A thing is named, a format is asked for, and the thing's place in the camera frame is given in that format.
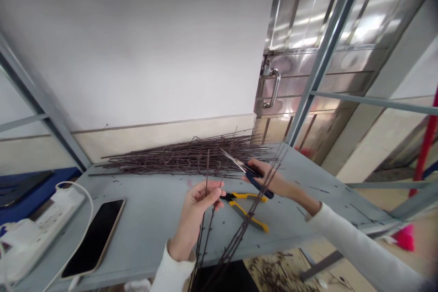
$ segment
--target hand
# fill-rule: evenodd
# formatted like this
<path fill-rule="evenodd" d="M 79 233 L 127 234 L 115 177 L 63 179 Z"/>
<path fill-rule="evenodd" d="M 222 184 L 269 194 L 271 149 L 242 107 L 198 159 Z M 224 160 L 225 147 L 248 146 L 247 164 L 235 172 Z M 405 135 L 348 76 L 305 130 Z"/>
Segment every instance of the hand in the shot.
<path fill-rule="evenodd" d="M 269 170 L 271 169 L 271 166 L 268 163 L 259 161 L 257 159 L 249 160 L 248 165 L 257 169 L 257 171 L 259 171 L 260 173 L 263 173 L 264 178 L 254 177 L 255 181 L 257 181 L 260 185 L 263 185 L 265 183 Z M 245 180 L 247 183 L 250 182 L 246 176 L 243 176 L 242 179 Z M 303 191 L 294 183 L 287 182 L 278 171 L 272 178 L 268 189 L 279 196 L 284 196 L 290 198 L 292 201 L 297 202 L 307 212 L 309 212 L 312 217 L 316 215 L 321 209 L 321 202 L 307 195 L 305 191 Z"/>
<path fill-rule="evenodd" d="M 263 174 L 264 178 L 254 178 L 255 181 L 257 181 L 260 185 L 263 186 L 267 178 L 267 175 L 269 173 L 269 170 L 271 169 L 270 164 L 259 161 L 257 159 L 250 159 L 248 161 L 248 165 Z M 247 183 L 250 182 L 246 176 L 243 176 L 242 180 L 245 180 Z M 294 199 L 294 197 L 302 193 L 302 189 L 300 187 L 286 181 L 278 171 L 275 173 L 273 179 L 271 180 L 268 189 L 274 194 L 288 197 L 291 199 Z"/>
<path fill-rule="evenodd" d="M 168 249 L 169 255 L 174 260 L 188 260 L 190 252 L 198 240 L 199 226 L 204 212 L 212 205 L 216 211 L 224 207 L 224 203 L 219 199 L 220 196 L 226 195 L 226 192 L 220 189 L 223 186 L 223 182 L 209 180 L 207 196 L 205 196 L 205 181 L 200 182 L 187 192 L 178 229 Z"/>

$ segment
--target yellow plier handle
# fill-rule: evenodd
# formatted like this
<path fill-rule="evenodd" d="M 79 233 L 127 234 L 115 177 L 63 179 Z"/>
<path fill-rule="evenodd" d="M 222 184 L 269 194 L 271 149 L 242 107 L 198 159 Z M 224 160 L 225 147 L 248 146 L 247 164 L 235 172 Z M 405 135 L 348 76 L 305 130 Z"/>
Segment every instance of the yellow plier handle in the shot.
<path fill-rule="evenodd" d="M 257 194 L 252 194 L 252 193 L 236 193 L 233 192 L 232 193 L 236 198 L 257 198 Z M 266 202 L 268 200 L 268 198 L 266 196 L 262 196 L 260 201 L 262 202 Z"/>
<path fill-rule="evenodd" d="M 246 213 L 246 211 L 243 210 L 242 207 L 241 207 L 240 205 L 238 205 L 238 203 L 237 203 L 236 201 L 230 201 L 229 204 L 230 204 L 230 206 L 231 206 L 234 210 L 236 210 L 236 212 L 237 212 L 242 218 L 245 218 L 245 217 L 248 215 L 248 214 Z M 260 229 L 260 230 L 263 230 L 265 233 L 269 233 L 269 227 L 268 227 L 266 224 L 264 224 L 264 223 L 258 221 L 257 219 L 254 219 L 254 217 L 251 218 L 250 224 L 253 225 L 254 227 Z"/>

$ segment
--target cuff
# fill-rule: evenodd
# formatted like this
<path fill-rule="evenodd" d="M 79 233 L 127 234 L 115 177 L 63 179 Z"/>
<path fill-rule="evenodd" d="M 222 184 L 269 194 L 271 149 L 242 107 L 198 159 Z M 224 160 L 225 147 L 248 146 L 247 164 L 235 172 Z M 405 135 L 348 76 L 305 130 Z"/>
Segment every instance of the cuff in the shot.
<path fill-rule="evenodd" d="M 307 214 L 305 220 L 311 225 L 321 226 L 327 222 L 327 217 L 330 216 L 331 212 L 332 209 L 324 202 L 321 202 L 321 209 L 319 209 L 318 213 L 313 217 Z"/>
<path fill-rule="evenodd" d="M 169 271 L 169 273 L 174 273 L 176 275 L 181 275 L 188 278 L 195 267 L 196 255 L 193 250 L 190 252 L 188 261 L 176 261 L 174 260 L 168 252 L 171 239 L 166 242 L 166 247 L 163 252 L 162 265 Z"/>

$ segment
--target red pole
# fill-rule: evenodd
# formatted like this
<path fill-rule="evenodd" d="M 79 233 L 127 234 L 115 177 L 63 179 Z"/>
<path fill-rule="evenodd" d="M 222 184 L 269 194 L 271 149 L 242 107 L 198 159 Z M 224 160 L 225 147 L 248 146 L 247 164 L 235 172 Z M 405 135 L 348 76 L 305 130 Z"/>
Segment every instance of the red pole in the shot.
<path fill-rule="evenodd" d="M 438 87 L 435 93 L 435 98 L 433 99 L 433 106 L 438 107 Z M 435 135 L 437 123 L 438 116 L 429 116 L 428 127 L 424 134 L 423 144 L 421 146 L 420 155 L 418 156 L 417 167 L 415 168 L 414 181 L 420 181 L 423 178 L 424 166 L 426 165 L 429 150 L 433 143 L 433 136 Z M 417 194 L 417 191 L 417 189 L 411 189 L 409 191 L 409 197 Z"/>

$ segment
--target white cable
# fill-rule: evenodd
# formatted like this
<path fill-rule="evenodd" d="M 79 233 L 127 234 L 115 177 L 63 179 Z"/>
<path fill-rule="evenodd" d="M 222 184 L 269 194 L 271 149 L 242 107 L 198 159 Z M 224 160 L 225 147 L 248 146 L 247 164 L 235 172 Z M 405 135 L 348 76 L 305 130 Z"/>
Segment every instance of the white cable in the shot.
<path fill-rule="evenodd" d="M 68 292 L 73 291 L 73 289 L 76 287 L 76 285 L 79 282 L 79 278 L 81 278 L 80 275 L 76 275 L 75 277 L 73 277 L 72 282 L 70 283 L 70 286 L 68 287 Z"/>
<path fill-rule="evenodd" d="M 46 288 L 45 288 L 42 292 L 46 292 L 46 291 L 47 291 L 47 289 L 48 289 L 48 288 L 53 284 L 53 282 L 57 279 L 58 275 L 61 274 L 61 272 L 64 270 L 65 266 L 68 264 L 68 262 L 71 260 L 71 258 L 73 258 L 73 255 L 76 253 L 76 251 L 77 251 L 77 250 L 79 249 L 79 247 L 81 246 L 82 241 L 83 241 L 83 239 L 84 239 L 84 237 L 85 237 L 85 234 L 87 234 L 87 230 L 88 230 L 88 228 L 90 227 L 91 220 L 93 219 L 94 205 L 93 205 L 93 199 L 91 198 L 90 193 L 89 193 L 84 187 L 82 187 L 81 185 L 79 185 L 78 183 L 75 183 L 75 182 L 60 182 L 60 183 L 57 183 L 57 184 L 56 184 L 55 188 L 56 188 L 56 189 L 60 189 L 58 186 L 61 185 L 61 184 L 64 184 L 64 183 L 70 183 L 70 184 L 73 184 L 73 185 L 75 185 L 76 187 L 79 187 L 80 189 L 82 189 L 82 190 L 85 192 L 85 194 L 87 194 L 87 196 L 88 196 L 88 198 L 89 198 L 89 200 L 90 200 L 90 204 L 91 204 L 90 219 L 88 220 L 87 228 L 85 228 L 85 231 L 83 232 L 83 235 L 82 235 L 81 241 L 78 243 L 78 246 L 76 247 L 76 249 L 74 249 L 74 251 L 72 252 L 72 255 L 71 255 L 71 256 L 69 257 L 69 259 L 65 262 L 65 264 L 61 267 L 61 269 L 58 271 L 58 273 L 56 273 L 55 277 L 54 277 L 54 278 L 53 278 L 53 279 L 47 284 Z M 73 280 L 74 280 L 74 281 L 75 281 L 75 280 L 78 281 L 79 278 L 80 278 L 80 275 L 77 275 L 77 276 L 75 276 L 75 277 L 73 278 Z"/>
<path fill-rule="evenodd" d="M 1 225 L 0 231 L 3 227 L 6 227 L 6 225 L 5 224 Z M 6 291 L 14 292 L 14 289 L 12 288 L 12 286 L 8 282 L 8 275 L 6 273 L 6 271 L 8 269 L 8 266 L 6 265 L 6 251 L 5 251 L 5 248 L 3 247 L 3 244 L 1 243 L 1 240 L 0 240 L 0 255 L 1 255 L 1 258 L 3 259 L 2 262 L 4 263 L 4 268 L 5 268 L 5 283 L 4 284 L 6 286 Z"/>

